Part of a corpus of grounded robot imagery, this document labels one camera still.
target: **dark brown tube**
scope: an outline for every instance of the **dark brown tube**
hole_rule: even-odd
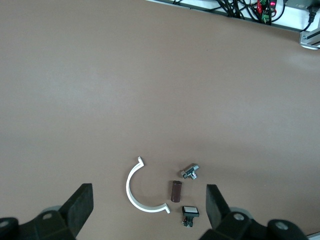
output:
[[[174,203],[180,202],[180,195],[181,195],[181,181],[173,181],[172,183],[172,192],[171,192],[171,201]]]

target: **white c-shaped hook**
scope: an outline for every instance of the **white c-shaped hook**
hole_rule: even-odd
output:
[[[129,173],[128,179],[126,180],[125,190],[126,190],[126,194],[129,198],[130,202],[137,209],[144,211],[144,212],[147,212],[147,213],[157,213],[157,212],[161,212],[163,210],[166,210],[166,212],[169,214],[170,209],[166,203],[164,203],[160,206],[145,206],[145,205],[141,204],[140,202],[138,202],[135,199],[135,197],[132,195],[131,190],[130,190],[130,179],[136,171],[138,171],[140,168],[142,168],[144,166],[144,162],[142,161],[142,158],[140,156],[138,157],[138,162],[139,163],[132,168],[132,170]]]

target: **silver bolt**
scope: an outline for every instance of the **silver bolt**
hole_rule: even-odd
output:
[[[238,221],[245,220],[245,217],[243,215],[241,215],[240,213],[236,213],[235,215],[233,215],[233,217]]]
[[[51,213],[47,213],[47,214],[43,215],[42,219],[46,220],[46,219],[50,219],[51,217],[52,217],[52,214]]]
[[[282,221],[277,221],[275,223],[275,225],[278,229],[281,229],[281,230],[288,230],[289,229],[289,227],[287,225],[285,225]]]
[[[9,224],[8,221],[3,221],[3,222],[0,222],[0,228],[3,228],[5,226],[7,226]]]

